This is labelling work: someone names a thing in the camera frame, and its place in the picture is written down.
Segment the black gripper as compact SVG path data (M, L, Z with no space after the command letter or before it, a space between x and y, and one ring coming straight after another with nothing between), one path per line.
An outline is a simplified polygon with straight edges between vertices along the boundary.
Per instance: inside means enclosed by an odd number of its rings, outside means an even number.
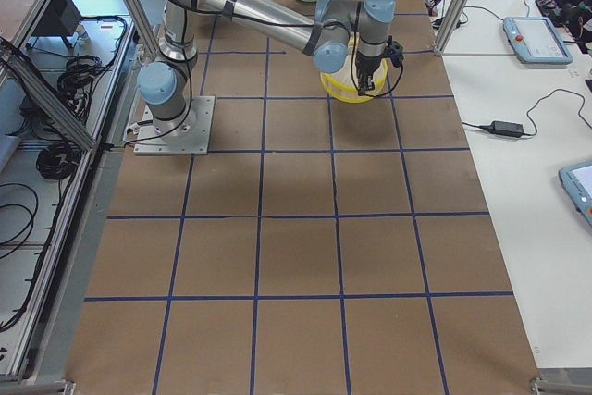
M360 41L355 53L355 66L358 93L366 93L375 88L373 75L380 67L387 42L368 43Z

